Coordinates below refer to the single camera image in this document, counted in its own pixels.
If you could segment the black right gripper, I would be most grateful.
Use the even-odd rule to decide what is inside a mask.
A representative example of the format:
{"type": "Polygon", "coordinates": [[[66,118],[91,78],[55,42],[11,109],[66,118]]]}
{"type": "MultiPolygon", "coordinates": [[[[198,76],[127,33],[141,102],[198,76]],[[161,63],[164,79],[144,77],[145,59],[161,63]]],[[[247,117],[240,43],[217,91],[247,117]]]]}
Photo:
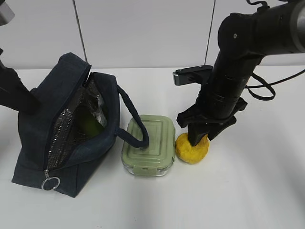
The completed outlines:
{"type": "Polygon", "coordinates": [[[223,130],[234,125],[237,121],[234,115],[243,111],[246,106],[247,102],[243,98],[239,98],[229,116],[221,119],[208,115],[199,105],[194,104],[184,112],[179,113],[176,121],[181,128],[188,127],[188,141],[191,146],[196,146],[205,135],[212,141],[223,130]]]}

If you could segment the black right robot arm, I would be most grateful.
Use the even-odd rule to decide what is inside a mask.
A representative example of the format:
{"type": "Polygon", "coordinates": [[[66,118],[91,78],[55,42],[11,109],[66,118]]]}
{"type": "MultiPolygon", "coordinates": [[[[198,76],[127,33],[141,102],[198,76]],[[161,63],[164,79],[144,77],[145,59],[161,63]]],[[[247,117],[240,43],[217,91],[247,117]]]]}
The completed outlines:
{"type": "Polygon", "coordinates": [[[269,7],[256,2],[254,14],[231,13],[218,30],[219,53],[215,64],[176,70],[177,86],[201,86],[195,104],[177,116],[180,127],[188,128],[192,146],[203,137],[212,140],[236,123],[235,114],[246,108],[241,97],[254,70],[270,55],[305,51],[305,3],[285,0],[269,7]]]}

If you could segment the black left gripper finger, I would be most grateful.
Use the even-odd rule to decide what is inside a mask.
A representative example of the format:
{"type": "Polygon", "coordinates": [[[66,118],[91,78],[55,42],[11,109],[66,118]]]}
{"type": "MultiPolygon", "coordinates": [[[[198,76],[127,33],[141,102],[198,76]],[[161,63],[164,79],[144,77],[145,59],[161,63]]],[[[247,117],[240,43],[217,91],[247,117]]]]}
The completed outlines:
{"type": "Polygon", "coordinates": [[[17,72],[0,62],[0,105],[26,114],[35,113],[39,100],[24,86],[17,72]]]}

